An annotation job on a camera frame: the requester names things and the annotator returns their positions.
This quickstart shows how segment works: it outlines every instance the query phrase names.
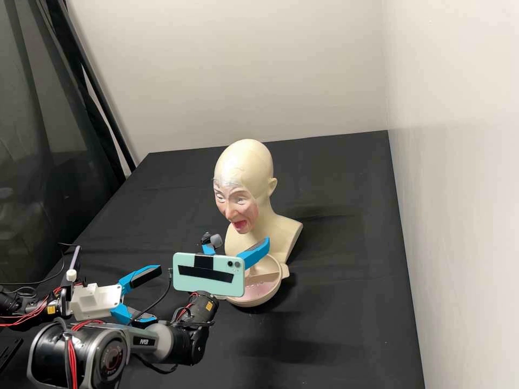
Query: black tablecloth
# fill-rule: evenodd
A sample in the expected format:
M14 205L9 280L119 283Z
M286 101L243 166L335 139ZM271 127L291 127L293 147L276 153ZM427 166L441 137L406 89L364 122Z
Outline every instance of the black tablecloth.
M160 375L132 359L121 387L423 388L387 132L267 146L279 180L272 206L303 223L290 277L260 307L223 301L198 365ZM144 265L167 269L176 251L196 252L204 231L224 236L211 184L222 150L148 155L77 239L81 276L114 284ZM125 302L143 308L166 284L164 272ZM170 318L185 298L172 291L152 312ZM32 387L25 368L36 332L22 334L2 388Z

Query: mannequin nose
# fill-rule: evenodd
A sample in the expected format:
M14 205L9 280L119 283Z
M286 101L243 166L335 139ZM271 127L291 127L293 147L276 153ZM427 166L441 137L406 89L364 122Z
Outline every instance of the mannequin nose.
M227 220L232 219L236 215L236 210L234 206L231 204L227 204L227 207L225 208L225 218Z

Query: bowl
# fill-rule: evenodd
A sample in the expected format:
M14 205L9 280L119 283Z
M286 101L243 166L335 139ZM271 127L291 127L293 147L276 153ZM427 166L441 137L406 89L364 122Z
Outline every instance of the bowl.
M239 307L253 307L270 300L278 291L281 280L289 276L288 266L267 254L245 272L245 294L227 297L226 300Z

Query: smartphone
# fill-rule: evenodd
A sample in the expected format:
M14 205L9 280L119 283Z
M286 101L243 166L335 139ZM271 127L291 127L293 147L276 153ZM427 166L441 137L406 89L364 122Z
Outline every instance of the smartphone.
M241 297L245 294L245 261L239 257L217 254L175 253L173 288Z

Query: white wall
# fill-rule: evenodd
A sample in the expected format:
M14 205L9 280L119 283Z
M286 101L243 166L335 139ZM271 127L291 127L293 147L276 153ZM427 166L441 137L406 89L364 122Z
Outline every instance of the white wall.
M138 162L390 128L426 386L519 387L515 0L68 3Z
M426 387L519 388L518 3L394 0L384 15Z
M137 162L385 129L381 0L69 0Z

